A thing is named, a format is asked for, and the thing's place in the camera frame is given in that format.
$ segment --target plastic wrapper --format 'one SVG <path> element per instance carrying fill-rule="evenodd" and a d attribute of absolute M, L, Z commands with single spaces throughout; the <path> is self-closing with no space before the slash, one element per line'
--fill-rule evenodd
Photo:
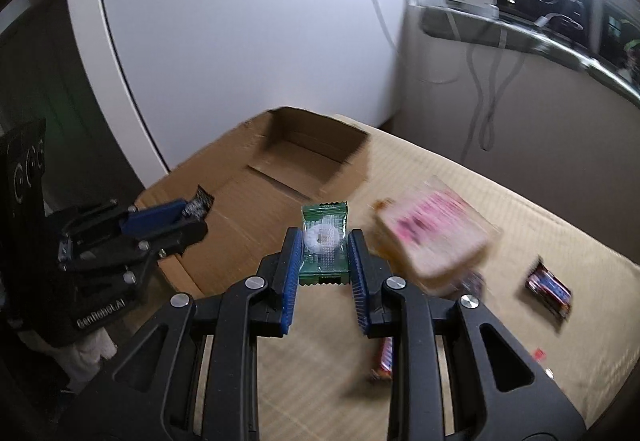
<path fill-rule="evenodd" d="M 302 207 L 305 251 L 300 284 L 348 284 L 347 203 Z"/>
<path fill-rule="evenodd" d="M 571 290 L 551 273 L 540 257 L 527 277 L 525 289 L 539 300 L 562 324 L 571 313 Z"/>
<path fill-rule="evenodd" d="M 398 275 L 435 296 L 454 292 L 500 235 L 436 177 L 375 210 L 380 253 Z"/>
<path fill-rule="evenodd" d="M 191 201 L 187 202 L 187 205 L 182 210 L 183 217 L 196 217 L 202 220 L 207 217 L 209 211 L 213 205 L 214 197 L 207 194 L 206 190 L 202 186 L 198 185 L 196 195 L 193 196 Z"/>
<path fill-rule="evenodd" d="M 394 339 L 382 338 L 369 376 L 370 381 L 391 381 L 393 377 L 393 363 Z"/>

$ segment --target cardboard box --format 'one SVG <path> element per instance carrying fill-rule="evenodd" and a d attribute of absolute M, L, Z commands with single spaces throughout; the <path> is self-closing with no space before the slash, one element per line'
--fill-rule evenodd
<path fill-rule="evenodd" d="M 254 275 L 264 255 L 280 251 L 287 228 L 301 225 L 302 204 L 346 201 L 367 178 L 368 164 L 366 132 L 281 107 L 200 150 L 142 192 L 136 205 L 190 199 L 198 185 L 215 196 L 204 241 L 160 262 L 175 290 L 199 298 Z"/>

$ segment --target table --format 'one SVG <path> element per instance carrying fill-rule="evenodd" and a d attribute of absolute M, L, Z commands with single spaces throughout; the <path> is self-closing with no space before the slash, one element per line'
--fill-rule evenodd
<path fill-rule="evenodd" d="M 590 426 L 619 391 L 640 355 L 640 267 L 554 214 L 428 150 L 346 117 L 369 132 L 369 180 L 349 202 L 350 228 L 372 235 L 372 204 L 436 175 L 487 220 L 501 238 L 480 267 L 484 302 L 545 365 Z M 532 262 L 574 292 L 561 329 L 521 296 Z M 135 324 L 170 293 L 158 281 Z M 263 440 L 386 439 L 389 391 L 365 382 L 376 342 L 363 338 L 350 287 L 300 287 L 289 335 L 260 339 L 258 393 Z M 450 410 L 446 410 L 450 424 Z"/>

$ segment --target cable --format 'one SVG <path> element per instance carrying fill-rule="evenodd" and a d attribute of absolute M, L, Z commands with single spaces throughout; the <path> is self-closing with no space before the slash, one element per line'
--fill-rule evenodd
<path fill-rule="evenodd" d="M 482 126 L 480 128 L 479 134 L 479 144 L 480 148 L 485 152 L 491 152 L 495 145 L 495 129 L 494 129 L 494 119 L 495 119 L 495 111 L 498 109 L 498 104 L 500 100 L 504 96 L 505 91 L 511 84 L 511 82 L 516 79 L 516 76 L 520 74 L 522 71 L 522 67 L 524 66 L 524 62 L 527 59 L 527 55 L 529 54 L 530 46 L 527 49 L 524 49 L 520 58 L 518 59 L 516 65 L 511 69 L 511 72 L 507 75 L 504 81 L 500 84 L 497 92 L 494 96 L 492 96 L 492 101 L 489 104 L 489 109 L 486 113 L 486 117 L 482 121 Z"/>
<path fill-rule="evenodd" d="M 501 27 L 498 51 L 491 66 L 491 71 L 489 72 L 489 110 L 487 111 L 486 117 L 482 121 L 482 125 L 480 126 L 480 134 L 478 135 L 478 143 L 480 144 L 480 148 L 485 152 L 489 152 L 488 148 L 486 147 L 487 138 L 492 143 L 495 141 L 494 126 L 492 125 L 496 98 L 495 82 L 496 76 L 498 75 L 498 69 L 500 68 L 500 63 L 502 61 L 502 56 L 504 55 L 504 48 L 506 46 L 507 31 L 505 31 L 504 27 Z"/>
<path fill-rule="evenodd" d="M 474 134 L 476 133 L 476 126 L 478 125 L 478 118 L 480 117 L 480 112 L 482 111 L 482 104 L 484 103 L 484 92 L 482 91 L 482 84 L 480 83 L 480 79 L 478 78 L 478 74 L 476 73 L 476 68 L 474 67 L 474 50 L 478 45 L 479 40 L 484 36 L 484 34 L 488 31 L 490 27 L 492 27 L 493 22 L 491 20 L 487 21 L 482 28 L 480 29 L 478 36 L 474 39 L 471 45 L 466 50 L 466 64 L 469 68 L 469 72 L 471 72 L 471 78 L 476 85 L 476 93 L 478 94 L 478 101 L 476 102 L 476 107 L 474 108 L 473 116 L 471 117 L 471 121 L 469 122 L 469 130 L 466 134 L 465 146 L 462 148 L 462 153 L 460 154 L 460 164 L 464 165 L 466 161 L 466 155 L 469 153 L 469 148 L 471 147 L 471 143 L 474 139 Z"/>
<path fill-rule="evenodd" d="M 382 13 L 382 8 L 380 6 L 379 0 L 371 0 L 371 3 L 373 5 L 373 9 L 374 9 L 374 11 L 376 13 L 376 17 L 378 18 L 378 23 L 380 24 L 380 29 L 382 29 L 382 33 L 385 36 L 386 41 L 388 42 L 388 44 L 391 47 L 391 49 L 398 56 L 398 61 L 400 62 L 400 64 L 410 73 L 411 69 L 409 67 L 409 64 L 404 59 L 404 56 L 402 56 L 402 53 L 400 52 L 398 47 L 396 47 L 396 43 L 394 42 L 393 37 L 391 36 L 391 31 L 389 31 L 389 28 L 386 25 L 385 17 L 384 17 L 384 15 Z M 458 30 L 458 26 L 456 24 L 455 18 L 453 17 L 453 15 L 450 13 L 449 10 L 446 10 L 446 14 L 447 14 L 447 19 L 449 20 L 449 24 L 451 26 L 451 31 L 452 31 L 455 39 L 457 41 L 459 41 L 459 42 L 462 42 L 462 38 L 460 36 L 460 31 Z M 458 79 L 460 78 L 461 69 L 462 69 L 462 55 L 460 57 L 460 66 L 458 68 L 458 74 L 454 78 L 452 78 L 450 80 L 444 80 L 443 82 L 433 82 L 431 80 L 425 80 L 424 78 L 420 78 L 417 75 L 411 74 L 411 76 L 414 77 L 414 79 L 418 80 L 419 82 L 422 82 L 423 84 L 444 85 L 444 84 L 451 84 L 453 82 L 457 82 Z"/>

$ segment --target green snack packet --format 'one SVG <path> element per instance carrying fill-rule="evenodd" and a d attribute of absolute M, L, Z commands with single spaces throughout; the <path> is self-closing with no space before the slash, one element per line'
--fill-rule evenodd
<path fill-rule="evenodd" d="M 300 285 L 348 284 L 347 203 L 302 207 L 305 251 Z"/>

